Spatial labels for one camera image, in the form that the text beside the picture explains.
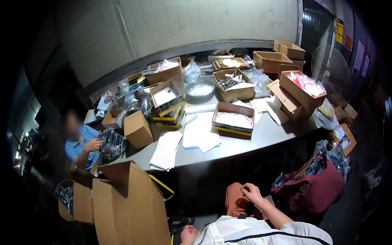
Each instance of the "orange pants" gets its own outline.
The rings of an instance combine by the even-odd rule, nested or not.
[[[226,189],[226,208],[228,216],[238,217],[240,214],[247,214],[249,200],[244,197],[241,192],[241,187],[242,185],[240,183],[235,182]],[[251,217],[255,217],[259,220],[263,219],[263,215],[257,208],[254,208]]]

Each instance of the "maroon bag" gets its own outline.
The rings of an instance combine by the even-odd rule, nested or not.
[[[295,177],[314,160],[324,161],[326,168],[320,174]],[[287,203],[293,212],[319,214],[343,195],[345,187],[343,176],[325,156],[313,157],[299,171],[286,174],[285,178],[285,183],[271,191],[276,193],[281,205]]]

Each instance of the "metal bowl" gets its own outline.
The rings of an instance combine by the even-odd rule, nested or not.
[[[215,84],[206,79],[193,81],[185,86],[186,101],[189,103],[203,103],[214,96]]]

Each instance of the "wall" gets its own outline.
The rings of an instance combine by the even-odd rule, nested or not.
[[[155,52],[232,38],[295,42],[294,0],[63,0],[56,11],[65,56],[83,87]]]

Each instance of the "white shirt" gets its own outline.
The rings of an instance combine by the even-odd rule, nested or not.
[[[205,227],[193,245],[223,244],[330,244],[331,236],[322,229],[304,222],[289,222],[281,230],[271,229],[264,220],[222,216]]]

